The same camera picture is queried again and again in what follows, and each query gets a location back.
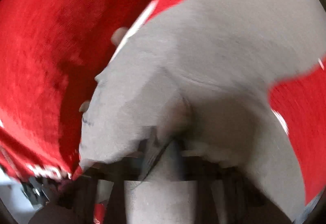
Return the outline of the grey knit sweater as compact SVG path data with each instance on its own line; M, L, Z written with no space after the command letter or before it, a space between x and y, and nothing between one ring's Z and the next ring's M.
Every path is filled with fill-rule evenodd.
M307 191L268 88L324 53L319 0L184 0L143 25L96 77L80 165L121 157L145 126L162 140L189 103L191 152L240 166L293 221Z

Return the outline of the red blanket with white letters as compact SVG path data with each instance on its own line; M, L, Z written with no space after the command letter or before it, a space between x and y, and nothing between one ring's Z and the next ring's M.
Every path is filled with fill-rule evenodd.
M19 180L81 173L96 77L138 30L184 0L1 0L1 166ZM325 188L325 53L268 88L303 174Z

